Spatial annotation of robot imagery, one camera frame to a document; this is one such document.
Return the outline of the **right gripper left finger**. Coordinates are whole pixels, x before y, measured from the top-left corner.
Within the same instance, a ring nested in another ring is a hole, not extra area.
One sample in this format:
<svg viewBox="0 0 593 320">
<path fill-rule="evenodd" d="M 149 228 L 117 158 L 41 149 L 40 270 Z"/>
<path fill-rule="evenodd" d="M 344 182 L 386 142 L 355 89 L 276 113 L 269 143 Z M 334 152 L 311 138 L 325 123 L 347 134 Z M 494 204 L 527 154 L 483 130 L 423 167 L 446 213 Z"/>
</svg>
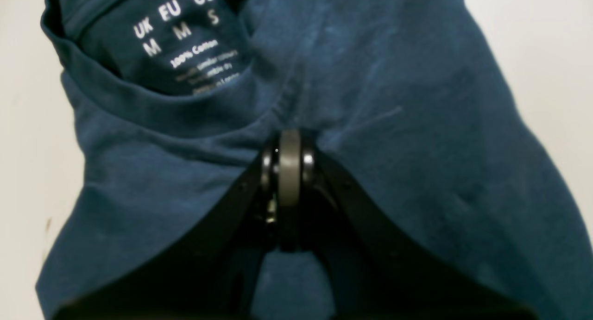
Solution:
<svg viewBox="0 0 593 320">
<path fill-rule="evenodd" d="M 56 320 L 252 320 L 265 255 L 279 243 L 279 143 L 269 141 L 210 212 L 131 273 L 66 303 Z"/>
</svg>

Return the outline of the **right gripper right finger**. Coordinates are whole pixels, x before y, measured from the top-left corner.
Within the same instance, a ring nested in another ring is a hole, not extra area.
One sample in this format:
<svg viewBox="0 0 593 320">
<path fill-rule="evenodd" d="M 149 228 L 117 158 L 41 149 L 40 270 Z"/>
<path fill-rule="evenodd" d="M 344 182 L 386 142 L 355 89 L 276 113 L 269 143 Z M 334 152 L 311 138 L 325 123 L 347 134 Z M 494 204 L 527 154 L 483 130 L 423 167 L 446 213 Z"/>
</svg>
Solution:
<svg viewBox="0 0 593 320">
<path fill-rule="evenodd" d="M 299 130 L 278 137 L 278 238 L 320 259 L 337 320 L 536 319 L 413 241 Z"/>
</svg>

